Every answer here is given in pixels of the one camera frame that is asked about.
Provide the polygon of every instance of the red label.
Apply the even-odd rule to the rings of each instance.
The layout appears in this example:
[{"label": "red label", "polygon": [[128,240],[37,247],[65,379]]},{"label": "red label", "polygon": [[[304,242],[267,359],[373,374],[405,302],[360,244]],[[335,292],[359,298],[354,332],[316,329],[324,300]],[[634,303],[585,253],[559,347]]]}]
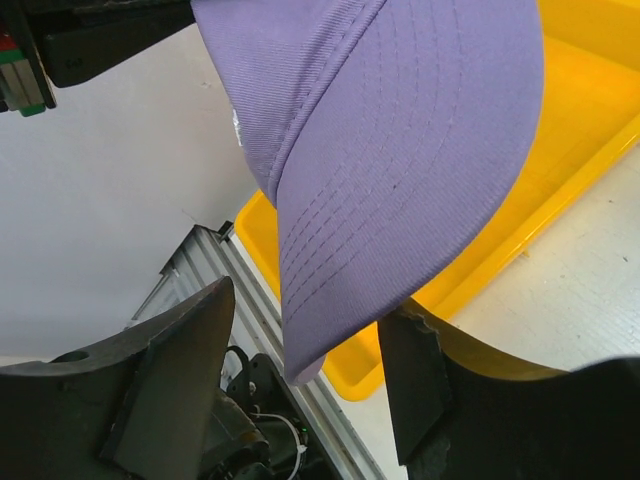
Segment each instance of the red label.
[{"label": "red label", "polygon": [[15,50],[18,48],[13,39],[9,36],[7,29],[0,23],[0,52],[6,52],[7,50]]}]

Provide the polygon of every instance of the yellow plastic bin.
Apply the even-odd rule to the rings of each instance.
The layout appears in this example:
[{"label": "yellow plastic bin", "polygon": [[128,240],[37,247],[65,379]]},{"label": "yellow plastic bin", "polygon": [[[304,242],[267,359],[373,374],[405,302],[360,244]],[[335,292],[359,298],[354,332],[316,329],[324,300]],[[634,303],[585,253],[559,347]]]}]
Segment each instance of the yellow plastic bin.
[{"label": "yellow plastic bin", "polygon": [[[640,137],[640,0],[539,0],[546,83],[527,163],[478,237],[414,298],[449,319],[601,177]],[[256,194],[236,231],[280,295],[276,212]],[[345,399],[383,382],[376,325],[327,356],[324,372]]]}]

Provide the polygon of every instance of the stitching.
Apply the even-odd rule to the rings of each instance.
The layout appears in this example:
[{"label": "stitching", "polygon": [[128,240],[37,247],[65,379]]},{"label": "stitching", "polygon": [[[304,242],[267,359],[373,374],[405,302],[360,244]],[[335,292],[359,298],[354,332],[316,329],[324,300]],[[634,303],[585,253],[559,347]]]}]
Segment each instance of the stitching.
[{"label": "stitching", "polygon": [[[293,127],[293,125],[295,124],[296,120],[300,116],[300,113],[302,113],[302,108],[304,107],[305,103],[307,102],[307,99],[309,98],[309,95],[311,95],[311,92],[313,91],[313,87],[315,87],[317,85],[318,79],[322,76],[322,74],[324,73],[325,69],[327,68],[327,64],[329,63],[329,60],[331,59],[331,57],[333,57],[333,54],[336,53],[336,50],[342,44],[342,41],[344,40],[344,37],[346,36],[347,32],[351,29],[351,27],[356,22],[356,20],[358,20],[360,18],[360,15],[362,15],[362,12],[364,11],[364,8],[367,5],[368,5],[368,2],[364,2],[362,4],[362,6],[360,7],[360,10],[358,11],[358,13],[354,15],[354,17],[351,20],[351,22],[349,22],[349,24],[346,26],[346,28],[342,32],[342,35],[340,36],[340,38],[336,42],[335,46],[333,47],[333,50],[331,50],[331,52],[327,55],[327,58],[325,59],[324,64],[322,65],[322,68],[320,69],[320,72],[318,72],[318,75],[316,76],[316,79],[309,86],[309,89],[307,90],[307,93],[304,95],[304,98],[302,99],[302,101],[300,102],[300,105],[298,106],[298,110],[297,110],[296,114],[293,116],[293,118],[289,122],[289,126],[287,127],[285,132],[280,136],[280,140],[279,140],[280,148],[278,149],[278,151],[274,155],[273,162],[271,163],[271,167],[269,168],[269,177],[267,179],[267,189],[269,189],[269,185],[271,184],[271,176],[273,175],[273,168],[276,165],[276,160],[278,159],[278,157],[280,156],[280,153],[282,152],[283,148],[285,147],[284,139],[287,137],[287,135],[291,131],[291,128]],[[291,149],[293,148],[293,143],[295,143],[295,142],[291,143],[291,146],[289,147],[289,151],[291,151]]]},{"label": "stitching", "polygon": [[[380,72],[382,72],[382,37],[380,35],[380,27],[378,24],[376,24],[376,32],[377,32],[377,39],[378,39],[378,95],[379,95],[379,99],[382,98],[383,96],[383,92],[382,92],[382,75]],[[396,94],[396,101],[394,103],[394,110],[393,110],[393,119],[395,120],[395,117],[397,115],[397,110],[398,110],[398,96]],[[371,140],[373,139],[373,136],[377,133],[377,126],[379,123],[379,118],[380,118],[380,111],[382,109],[382,102],[378,101],[378,111],[376,114],[376,119],[375,119],[375,125],[374,125],[374,129],[372,129],[371,133],[369,134],[369,137],[367,139],[367,143],[366,145],[368,145],[369,143],[371,143]],[[362,160],[362,157],[364,155],[364,152],[361,153],[361,155],[359,155],[359,158],[356,162],[352,163],[352,167],[355,168],[358,166],[360,160]],[[336,173],[338,173],[338,171],[342,168],[342,166],[346,165],[347,163],[347,158],[345,157],[345,159],[342,161],[342,163],[339,165],[339,167],[336,169],[336,171],[334,172],[334,175]],[[347,179],[349,178],[349,175],[345,175],[344,178],[342,179],[342,181],[334,187],[333,189],[333,193],[325,200],[325,202],[320,205],[317,209],[316,209],[316,213],[309,219],[309,221],[306,223],[306,225],[304,226],[304,228],[302,229],[302,231],[300,231],[300,233],[298,235],[302,235],[302,233],[304,233],[304,231],[306,230],[306,228],[311,224],[311,222],[318,216],[318,214],[322,211],[322,209],[331,201],[331,199],[333,197],[336,196],[336,194],[340,191],[340,188],[346,183]],[[331,181],[333,180],[333,177],[330,178],[326,185],[323,187],[323,192],[324,190],[331,184]],[[351,198],[353,192],[351,192],[349,195],[347,195],[347,198],[345,200],[348,200],[349,198]],[[281,260],[281,265],[282,267],[285,267],[285,265],[287,265],[286,268],[284,268],[284,272],[282,274],[282,276],[286,275],[287,273],[289,273],[289,270],[291,269],[291,267],[293,266],[293,264],[295,263],[295,261],[300,257],[300,254],[305,250],[305,247],[307,245],[309,245],[311,243],[311,241],[316,237],[316,235],[320,232],[320,230],[322,229],[322,227],[324,225],[327,224],[327,222],[329,222],[331,220],[331,218],[333,217],[333,215],[335,213],[337,213],[340,210],[340,208],[337,208],[336,210],[334,210],[333,212],[331,212],[331,214],[327,217],[327,219],[324,221],[324,223],[320,226],[320,228],[318,228],[307,240],[304,244],[301,245],[300,250],[298,251],[298,253],[294,256],[293,260],[291,260],[288,265],[287,265],[287,259],[289,258],[289,253],[291,253],[293,251],[293,248],[296,246],[295,243],[293,243],[292,245],[290,245],[290,247],[282,254],[282,260]]]},{"label": "stitching", "polygon": [[[398,60],[397,29],[396,29],[396,23],[395,23],[395,16],[393,15],[393,10],[391,10],[391,18],[393,19],[394,32],[395,32],[395,35],[394,35],[394,46],[395,46],[395,56],[396,56],[396,79],[398,80],[398,79],[399,79],[399,77],[400,77],[400,67],[399,67],[399,60]],[[377,25],[376,25],[376,27],[377,27],[377,28],[376,28],[376,31],[378,32],[378,36],[377,36],[377,41],[378,41],[378,52],[380,52],[380,53],[379,53],[379,56],[378,56],[378,62],[379,62],[379,65],[378,65],[378,78],[380,78],[380,98],[382,98],[382,94],[383,94],[383,92],[382,92],[382,75],[381,75],[381,72],[382,72],[382,37],[381,37],[381,35],[380,35],[380,28],[379,28]],[[395,96],[395,101],[394,101],[394,104],[393,104],[393,113],[392,113],[392,116],[391,116],[391,123],[392,123],[392,124],[394,124],[394,123],[395,123],[396,117],[397,117],[397,115],[398,115],[398,105],[399,105],[399,104],[400,104],[400,98],[399,98],[398,90],[396,89],[396,96]],[[381,106],[380,106],[380,104],[378,104],[378,112],[380,112],[380,108],[381,108]],[[377,133],[377,132],[372,131],[372,135],[370,136],[370,139],[371,139],[371,138],[373,138],[373,134],[374,134],[374,133]],[[382,141],[381,145],[386,145],[386,143],[389,141],[389,138],[390,138],[390,137],[391,137],[391,133],[390,133],[389,131],[387,131],[386,136],[385,136],[384,140]],[[396,160],[396,159],[392,159],[390,162],[388,162],[388,163],[387,163],[386,168],[384,169],[384,172],[382,173],[382,176],[384,176],[384,175],[389,171],[389,169],[391,168],[391,166],[395,163],[395,160]],[[372,168],[373,168],[373,163],[372,163],[372,162],[369,162],[369,166],[368,166],[368,168],[365,170],[365,172],[364,172],[364,173],[365,173],[365,174],[369,173],[369,171],[371,171],[371,169],[372,169]],[[337,194],[337,192],[339,191],[340,187],[342,187],[342,185],[344,185],[344,183],[346,183],[346,181],[347,181],[347,179],[348,179],[348,178],[349,178],[349,176],[345,176],[345,177],[343,178],[342,182],[341,182],[338,186],[336,186],[336,187],[335,187],[335,189],[334,189],[334,193],[331,195],[331,197],[330,197],[330,198],[333,198],[333,197]],[[309,263],[309,262],[310,262],[310,261],[315,257],[315,255],[316,255],[316,253],[318,252],[318,250],[319,250],[319,249],[321,249],[321,248],[322,248],[322,247],[323,247],[323,246],[324,246],[324,245],[325,245],[329,240],[331,240],[331,239],[332,239],[332,238],[337,234],[337,232],[338,232],[338,230],[340,229],[340,227],[341,227],[342,225],[344,225],[344,224],[347,222],[347,219],[351,216],[351,213],[353,213],[355,210],[357,210],[357,209],[358,209],[358,207],[359,207],[360,205],[362,205],[362,203],[364,202],[364,200],[365,200],[366,198],[368,198],[368,197],[371,195],[371,193],[373,193],[373,187],[371,187],[371,186],[370,186],[370,187],[368,188],[367,192],[365,193],[364,199],[363,199],[363,200],[361,200],[357,205],[355,205],[355,206],[354,206],[354,208],[352,208],[352,209],[349,211],[349,213],[348,213],[347,215],[345,215],[344,219],[343,219],[343,220],[342,220],[342,222],[341,222],[341,223],[336,227],[336,229],[335,229],[333,232],[331,232],[331,234],[330,234],[327,238],[325,238],[325,239],[322,241],[322,243],[318,246],[318,248],[316,248],[316,249],[311,253],[311,255],[309,256],[309,258],[307,258],[307,260],[306,260],[306,261],[305,261],[305,262],[304,262],[304,263],[303,263],[303,264],[298,268],[298,270],[294,273],[293,278],[291,279],[291,282],[293,282],[293,281],[297,278],[297,276],[298,276],[298,274],[300,273],[300,271],[301,271],[301,270],[302,270],[302,269],[303,269],[303,268],[304,268],[304,267],[305,267],[305,266],[306,266],[306,265],[307,265],[307,264],[308,264],[308,263]],[[336,208],[335,208],[335,209],[334,209],[334,210],[333,210],[333,211],[332,211],[332,212],[327,216],[326,220],[325,220],[325,221],[324,221],[324,222],[323,222],[323,223],[322,223],[322,224],[321,224],[321,225],[316,229],[316,231],[315,231],[315,232],[313,232],[313,234],[312,234],[312,235],[311,235],[311,236],[306,240],[306,242],[305,242],[305,243],[303,243],[303,244],[301,245],[300,250],[298,251],[298,253],[296,253],[296,255],[294,256],[294,258],[293,258],[293,259],[288,263],[287,267],[285,268],[285,270],[284,270],[284,272],[283,272],[283,274],[282,274],[282,276],[283,276],[283,277],[284,277],[284,276],[286,276],[286,275],[289,273],[289,271],[291,270],[291,268],[295,265],[296,260],[297,260],[298,258],[300,258],[300,255],[301,255],[302,253],[304,253],[304,251],[305,251],[306,247],[307,247],[307,246],[311,243],[311,241],[312,241],[312,240],[313,240],[313,239],[318,235],[318,233],[320,233],[320,232],[322,231],[322,229],[324,228],[324,226],[325,226],[327,223],[329,223],[329,222],[331,221],[331,219],[332,219],[332,218],[334,218],[334,216],[335,216],[338,212],[340,212],[340,211],[342,210],[342,208],[344,207],[344,205],[346,204],[346,202],[347,202],[349,199],[351,199],[351,197],[353,196],[353,194],[354,194],[354,190],[352,190],[351,192],[349,192],[349,194],[346,196],[346,198],[344,199],[344,201],[343,201],[343,202],[341,202],[341,203],[340,203],[340,204],[339,204],[339,205],[338,205],[338,206],[337,206],[337,207],[336,207]]]},{"label": "stitching", "polygon": [[[363,70],[365,72],[367,72],[367,68],[366,68],[366,58],[364,58],[363,60]],[[361,97],[362,97],[362,115],[360,116],[360,123],[358,126],[358,133],[356,135],[356,138],[360,138],[360,135],[362,134],[362,132],[364,131],[364,119],[365,119],[365,113],[366,113],[366,95],[365,95],[365,85],[366,85],[366,75],[363,75],[362,77],[362,81],[360,83],[360,91],[361,91]],[[380,102],[378,103],[378,115],[376,115],[376,125],[378,124],[378,117],[379,117],[379,113],[380,113]],[[369,142],[371,142],[371,139],[373,138],[373,131],[371,132],[371,134],[369,135],[369,138],[367,140],[367,144]],[[331,184],[331,181],[334,179],[334,177],[340,172],[340,170],[342,170],[345,166],[347,165],[346,161],[343,161],[340,165],[338,165],[338,167],[335,169],[335,171],[330,175],[329,180],[327,180],[327,183],[322,187],[321,191],[315,196],[315,198],[311,201],[311,203],[307,206],[307,208],[305,208],[305,210],[300,214],[300,216],[298,217],[298,219],[295,221],[293,227],[291,227],[291,229],[289,230],[289,233],[287,234],[287,237],[284,239],[284,241],[282,242],[282,245],[280,246],[280,250],[281,250],[281,261],[280,263],[282,265],[285,264],[286,259],[288,257],[288,254],[290,253],[290,251],[293,249],[293,247],[295,246],[295,244],[290,245],[289,247],[285,248],[285,245],[287,243],[287,240],[289,240],[293,234],[293,231],[295,230],[295,228],[300,225],[300,222],[302,221],[302,218],[304,217],[304,215],[311,209],[311,207],[314,205],[314,203],[324,195],[327,187]],[[300,231],[300,233],[298,233],[297,235],[302,235],[304,233],[304,231],[307,229],[307,227],[311,224],[311,222],[318,216],[318,214],[322,211],[322,209],[324,208],[324,206],[331,201],[331,199],[336,195],[336,193],[338,192],[338,189],[335,189],[333,191],[333,193],[331,194],[331,196],[325,200],[325,202],[320,205],[316,210],[315,213],[311,216],[311,218],[309,219],[309,221],[305,224],[304,227],[302,227],[302,230]]]},{"label": "stitching", "polygon": [[[462,63],[462,57],[463,57],[463,52],[462,52],[462,38],[460,35],[460,23],[459,23],[459,19],[458,19],[458,12],[457,12],[457,8],[455,5],[455,0],[451,0],[452,3],[452,7],[453,7],[453,14],[454,14],[454,18],[455,18],[455,27],[456,27],[456,32],[457,32],[457,37],[458,37],[458,50],[459,50],[459,58],[460,58],[460,63]],[[435,163],[435,159],[437,159],[437,157],[440,154],[440,151],[442,150],[442,147],[444,145],[444,143],[446,142],[446,140],[449,137],[449,134],[451,133],[451,129],[453,127],[453,119],[455,118],[455,115],[457,113],[458,110],[458,101],[460,99],[460,92],[462,90],[462,69],[460,69],[460,71],[458,72],[458,89],[456,92],[456,100],[454,101],[453,104],[453,111],[451,113],[451,118],[449,120],[449,128],[447,129],[447,133],[444,135],[442,141],[440,142],[440,145],[438,147],[438,150],[436,151],[436,154],[434,155],[434,160],[431,162],[430,167],[432,167]],[[419,146],[422,143],[422,140],[424,139],[424,132],[423,135],[420,138],[420,141],[418,143],[418,146],[416,147],[416,150],[418,150]],[[406,178],[406,176],[409,173],[409,167],[411,166],[411,163],[413,163],[413,161],[415,160],[415,156],[413,158],[413,160],[409,163],[408,167],[407,167],[407,171],[405,172],[405,175],[403,178]],[[409,193],[409,195],[407,196],[407,198],[405,199],[405,201],[402,203],[402,205],[400,206],[399,210],[402,210],[405,205],[407,204],[407,202],[409,201],[409,199],[413,196],[413,194],[415,193],[415,191],[417,190],[418,186],[414,187],[412,189],[412,191]],[[361,225],[360,227],[354,231],[354,233],[351,235],[351,237],[353,235],[355,235],[355,233],[357,231],[359,231],[365,224],[366,222],[369,220],[369,218],[367,218]],[[307,295],[302,302],[300,303],[300,305],[298,305],[298,307],[295,308],[295,310],[288,315],[288,319],[289,321],[295,316],[295,314],[309,301],[309,299],[311,297],[313,297],[322,287],[324,287],[332,278],[334,278],[336,275],[338,275],[347,265],[349,265],[354,258],[356,258],[363,250],[364,248],[371,243],[371,241],[376,237],[377,233],[380,232],[381,230],[383,230],[384,228],[386,228],[388,222],[391,220],[391,218],[393,218],[393,215],[390,217],[387,217],[385,220],[385,222],[383,222],[383,224],[372,234],[369,236],[369,239],[338,269],[336,270],[333,274],[331,274],[326,280],[324,280],[317,288],[315,288],[309,295]],[[346,245],[348,243],[348,241],[350,240],[350,238],[347,239],[339,248],[338,250],[340,250],[344,245]],[[302,288],[302,286],[310,279],[313,277],[313,275],[318,271],[318,269],[314,270],[313,272],[311,272],[311,274],[309,275],[309,277],[298,287],[298,289],[292,294],[291,297],[289,297],[289,299],[287,300],[286,306],[289,306],[293,299],[295,298],[296,294],[300,291],[300,289]]]},{"label": "stitching", "polygon": [[[433,7],[431,7],[431,10],[432,10],[432,15],[431,15],[432,27],[433,27],[433,29],[434,29],[434,32],[436,32],[436,30],[437,30],[437,29],[436,29],[435,22],[434,22],[434,19],[433,19]],[[393,19],[393,22],[394,22],[394,29],[395,29],[396,23],[395,23],[395,16],[393,15],[393,10],[391,10],[391,17],[392,17],[392,19]],[[414,45],[416,45],[416,47],[415,47],[415,48],[417,49],[417,41],[418,41],[418,40],[417,40],[417,36],[416,36],[416,31],[415,31],[415,20],[413,19],[413,17],[412,17],[412,25],[413,25]],[[437,46],[438,46],[438,43],[437,43],[437,35],[435,36],[435,42],[434,42],[434,43],[435,43],[435,46],[436,46],[436,49],[437,49]],[[396,60],[397,60],[397,38],[396,38]],[[419,62],[419,59],[418,59],[418,53],[417,53],[417,51],[416,51],[416,52],[415,52],[415,56],[414,56],[414,70],[416,71],[416,80],[415,80],[415,81],[416,81],[416,85],[415,85],[415,88],[414,88],[415,95],[414,95],[414,99],[413,99],[412,104],[415,104],[415,103],[416,103],[416,101],[417,101],[417,98],[418,98],[418,82],[419,82],[419,78],[420,78],[420,77],[419,77],[419,63],[418,63],[418,62]],[[427,125],[425,126],[425,130],[424,130],[424,131],[428,131],[429,127],[431,126],[431,122],[432,122],[432,120],[433,120],[433,115],[434,115],[434,113],[435,113],[436,105],[438,104],[438,91],[439,91],[439,78],[440,78],[439,74],[440,74],[440,58],[439,58],[439,56],[438,56],[438,54],[437,54],[437,50],[436,50],[436,78],[438,79],[438,80],[437,80],[437,83],[436,83],[436,97],[435,97],[435,99],[434,99],[433,107],[432,107],[432,110],[431,110],[431,112],[430,112],[430,114],[429,114],[429,120],[427,121]],[[397,102],[398,102],[398,100],[397,100],[397,96],[396,96],[396,104],[395,104],[395,107],[394,107],[393,120],[395,120],[395,116],[396,116],[396,109],[397,109],[396,107],[397,107]],[[411,111],[411,117],[409,118],[409,122],[407,122],[407,126],[405,127],[405,129],[409,129],[409,128],[411,128],[411,125],[412,125],[412,123],[413,123],[413,117],[414,117],[414,114],[415,114],[415,109]],[[389,137],[390,137],[390,135],[389,135],[389,133],[387,133],[387,136],[385,137],[385,140],[384,140],[384,142],[383,142],[383,145],[388,141]],[[394,159],[392,159],[390,162],[388,162],[388,163],[387,163],[387,166],[386,166],[386,168],[384,169],[384,172],[382,173],[382,175],[383,175],[383,176],[384,176],[384,175],[385,175],[385,174],[386,174],[386,173],[391,169],[391,167],[392,167],[395,163],[397,163],[397,162],[396,162],[396,160],[397,160],[397,159],[395,159],[395,158],[394,158]],[[358,205],[354,206],[354,207],[353,207],[353,208],[352,208],[352,209],[351,209],[351,210],[350,210],[350,211],[349,211],[349,212],[344,216],[344,219],[342,220],[342,222],[341,222],[341,223],[340,223],[340,224],[339,224],[339,225],[334,229],[334,231],[333,231],[333,232],[331,232],[331,234],[330,234],[330,235],[329,235],[329,236],[328,236],[328,237],[327,237],[327,238],[326,238],[326,239],[325,239],[325,240],[324,240],[324,241],[323,241],[323,242],[322,242],[322,243],[321,243],[321,244],[320,244],[320,245],[319,245],[319,246],[318,246],[318,247],[317,247],[317,248],[316,248],[312,253],[311,253],[311,255],[307,258],[307,260],[306,260],[306,261],[305,261],[305,262],[304,262],[304,263],[303,263],[303,264],[302,264],[302,265],[297,269],[297,271],[296,271],[296,272],[295,272],[295,274],[293,275],[293,278],[290,280],[290,283],[293,283],[293,282],[294,282],[294,280],[298,277],[298,274],[302,271],[302,269],[303,269],[303,268],[304,268],[304,267],[305,267],[305,266],[306,266],[306,265],[307,265],[307,264],[308,264],[308,263],[309,263],[309,262],[310,262],[310,261],[311,261],[311,260],[316,256],[316,254],[318,253],[318,251],[320,251],[320,249],[321,249],[321,248],[322,248],[322,247],[323,247],[323,246],[324,246],[328,241],[330,241],[330,240],[331,240],[331,239],[332,239],[332,238],[337,234],[338,230],[342,227],[342,225],[344,225],[344,224],[347,222],[347,220],[348,220],[348,218],[351,216],[351,214],[352,214],[353,212],[355,212],[355,211],[358,209],[358,207],[360,207],[360,205],[362,205],[362,203],[363,203],[363,202],[364,202],[364,201],[365,201],[365,200],[366,200],[366,199],[371,195],[371,193],[372,193],[372,192],[373,192],[373,188],[369,188],[369,191],[367,192],[367,194],[365,195],[365,197],[360,201],[360,203],[359,203]],[[392,192],[389,192],[389,194],[387,194],[387,196],[386,196],[382,201],[383,201],[383,202],[384,202],[384,201],[386,201],[386,200],[389,198],[389,196],[391,195],[391,193],[392,193]],[[316,236],[316,235],[317,235],[317,234],[318,234],[318,233],[319,233],[319,232],[320,232],[320,231],[321,231],[325,226],[326,226],[326,224],[327,224],[327,223],[328,223],[328,222],[329,222],[329,221],[330,221],[330,220],[331,220],[331,219],[336,215],[336,213],[338,213],[340,210],[342,210],[342,208],[343,208],[343,207],[344,207],[344,205],[346,204],[346,200],[348,200],[349,198],[351,198],[351,194],[349,194],[349,195],[347,196],[347,198],[345,199],[345,201],[344,201],[344,202],[342,202],[340,205],[338,205],[338,206],[337,206],[337,207],[336,207],[336,208],[331,212],[331,214],[328,216],[327,220],[325,220],[325,222],[324,222],[322,225],[320,225],[320,226],[318,227],[318,229],[313,233],[313,235],[311,236],[311,238],[309,238],[309,239],[307,240],[307,242],[306,242],[305,244],[303,244],[303,245],[302,245],[302,247],[301,247],[300,251],[298,251],[298,254],[295,256],[295,258],[294,258],[293,260],[291,260],[291,262],[289,263],[288,267],[285,269],[284,273],[282,274],[282,278],[284,278],[284,277],[289,273],[289,271],[290,271],[291,267],[293,267],[293,265],[295,264],[295,261],[296,261],[296,260],[300,257],[300,255],[303,253],[303,251],[304,251],[304,249],[305,249],[306,245],[308,245],[308,244],[309,244],[309,242],[310,242],[310,241],[311,241],[311,240],[312,240],[312,239],[313,239],[313,238],[314,238],[314,237],[315,237],[315,236]]]}]

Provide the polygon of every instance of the green connector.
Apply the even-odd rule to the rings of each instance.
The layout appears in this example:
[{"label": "green connector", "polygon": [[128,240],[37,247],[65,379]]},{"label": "green connector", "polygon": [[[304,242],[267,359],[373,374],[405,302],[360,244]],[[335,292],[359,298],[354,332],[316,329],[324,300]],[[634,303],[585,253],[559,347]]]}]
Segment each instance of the green connector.
[{"label": "green connector", "polygon": [[22,52],[17,48],[0,52],[0,65],[4,65],[5,63],[18,62],[20,60],[24,60],[24,56],[22,55]]},{"label": "green connector", "polygon": [[31,105],[30,107],[21,108],[20,113],[23,117],[31,117],[32,115],[44,112],[46,109],[47,108],[44,106],[44,103],[41,103],[40,105]]}]

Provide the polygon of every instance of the black mount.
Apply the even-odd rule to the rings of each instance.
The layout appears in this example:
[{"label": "black mount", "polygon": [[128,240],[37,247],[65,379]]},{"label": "black mount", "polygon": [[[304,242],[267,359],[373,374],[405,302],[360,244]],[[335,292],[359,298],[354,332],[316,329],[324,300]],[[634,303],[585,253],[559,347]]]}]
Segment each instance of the black mount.
[{"label": "black mount", "polygon": [[378,332],[410,480],[640,478],[640,358],[561,372],[496,350],[412,300]]},{"label": "black mount", "polygon": [[198,477],[234,306],[225,278],[51,363],[0,368],[0,478]]},{"label": "black mount", "polygon": [[2,0],[0,25],[29,61],[47,108],[85,82],[194,22],[187,0]]}]

